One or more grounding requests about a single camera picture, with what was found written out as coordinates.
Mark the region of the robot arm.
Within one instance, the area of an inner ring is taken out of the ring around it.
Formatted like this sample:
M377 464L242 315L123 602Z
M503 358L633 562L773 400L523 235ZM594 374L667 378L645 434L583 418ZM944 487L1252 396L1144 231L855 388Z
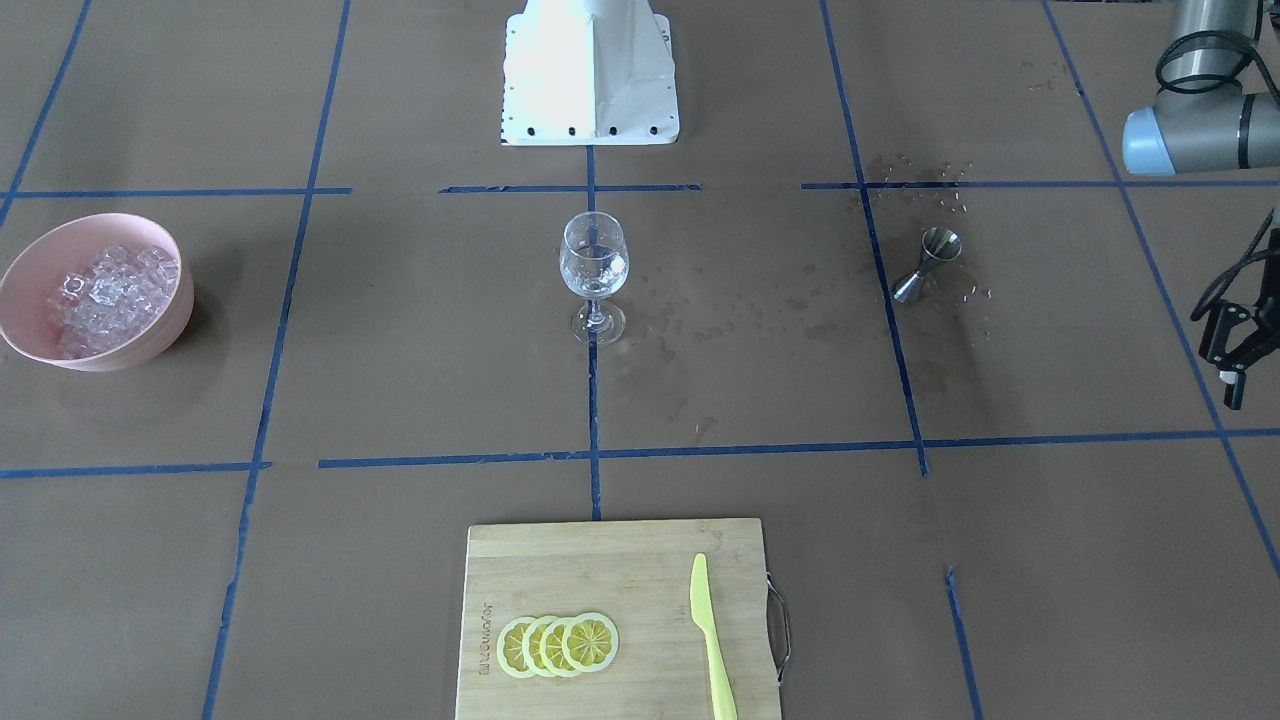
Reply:
M1277 73L1260 50L1277 29L1275 1L1179 1L1155 65L1155 101L1123 129L1134 176L1179 176L1279 164ZM1219 372L1222 402L1242 407L1248 370L1279 346L1277 210L1196 301L1198 356Z

